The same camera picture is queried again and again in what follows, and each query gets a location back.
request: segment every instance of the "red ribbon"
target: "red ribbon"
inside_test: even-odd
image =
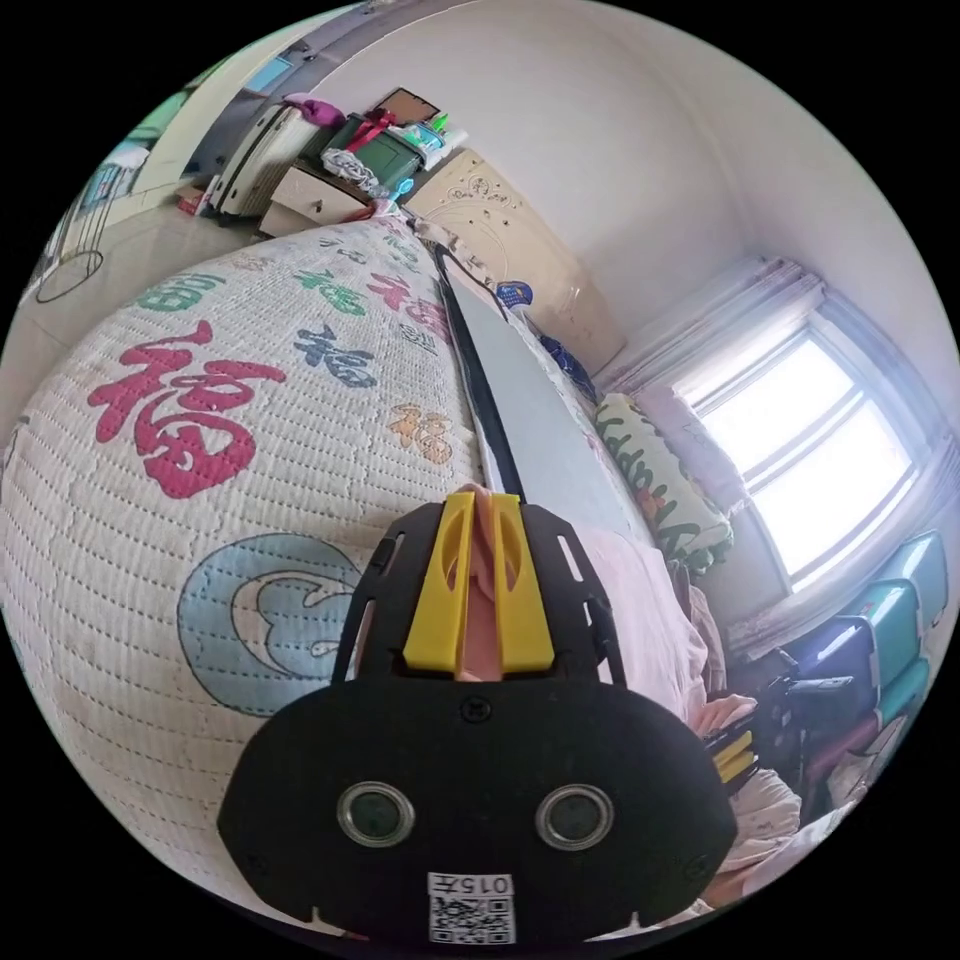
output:
[[[374,137],[378,137],[387,127],[395,123],[396,119],[394,114],[382,107],[371,110],[353,135],[353,139],[344,149],[349,153],[356,153],[362,146],[369,143]]]

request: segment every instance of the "white sticker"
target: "white sticker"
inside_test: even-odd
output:
[[[430,942],[517,942],[509,873],[428,873]]]

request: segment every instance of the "wooden headboard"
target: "wooden headboard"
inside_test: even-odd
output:
[[[529,283],[534,322],[589,374],[626,343],[576,257],[523,195],[473,150],[454,157],[405,206],[460,237],[498,282]]]

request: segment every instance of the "brown picture frame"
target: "brown picture frame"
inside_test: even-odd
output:
[[[397,126],[401,127],[408,123],[426,123],[440,113],[439,107],[411,93],[406,87],[397,87],[374,109],[380,108],[389,110],[397,118]]]

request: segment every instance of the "yellow clip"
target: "yellow clip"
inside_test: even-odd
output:
[[[717,769],[735,757],[741,750],[746,750],[751,743],[753,743],[753,734],[748,730],[743,736],[737,737],[733,743],[724,747],[714,756],[713,762],[717,765]]]
[[[460,672],[467,626],[470,545],[473,539],[472,493],[447,497],[437,539],[423,578],[420,599],[403,648],[412,670]]]
[[[729,783],[734,777],[743,773],[756,759],[757,755],[752,750],[744,750],[743,753],[737,754],[737,756],[732,760],[728,760],[723,766],[718,765],[717,772],[720,774],[720,779],[724,783]]]
[[[495,493],[491,499],[494,599],[503,674],[549,670],[553,666],[553,641],[523,529],[520,498]]]

